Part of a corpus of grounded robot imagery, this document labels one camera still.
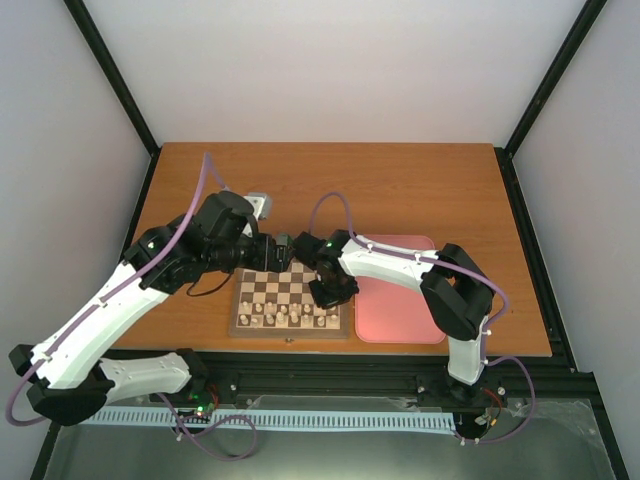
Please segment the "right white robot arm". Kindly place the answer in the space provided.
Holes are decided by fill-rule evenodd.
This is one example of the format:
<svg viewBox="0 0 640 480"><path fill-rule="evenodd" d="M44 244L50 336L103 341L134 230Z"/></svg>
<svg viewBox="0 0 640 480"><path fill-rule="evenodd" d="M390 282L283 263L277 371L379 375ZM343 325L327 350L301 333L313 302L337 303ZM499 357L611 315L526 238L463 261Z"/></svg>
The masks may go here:
<svg viewBox="0 0 640 480"><path fill-rule="evenodd" d="M347 230L327 239L308 232L293 243L295 258L315 272L309 282L316 306L329 309L361 292L357 280L371 278L414 291L447 336L448 374L475 384L485 366L484 340L496 287L461 247L410 250L372 241Z"/></svg>

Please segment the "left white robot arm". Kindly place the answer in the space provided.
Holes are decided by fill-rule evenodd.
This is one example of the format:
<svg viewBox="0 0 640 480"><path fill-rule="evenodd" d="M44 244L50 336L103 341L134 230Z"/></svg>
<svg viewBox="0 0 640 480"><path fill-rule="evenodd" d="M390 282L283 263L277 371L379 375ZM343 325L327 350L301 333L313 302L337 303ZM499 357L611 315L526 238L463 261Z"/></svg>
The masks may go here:
<svg viewBox="0 0 640 480"><path fill-rule="evenodd" d="M47 340L10 352L14 370L30 385L31 407L41 420L72 426L107 404L139 395L176 393L186 402L201 400L208 390L207 370L190 349L124 361L104 354L137 320L205 273L285 271L291 243L286 234L148 230L71 320Z"/></svg>

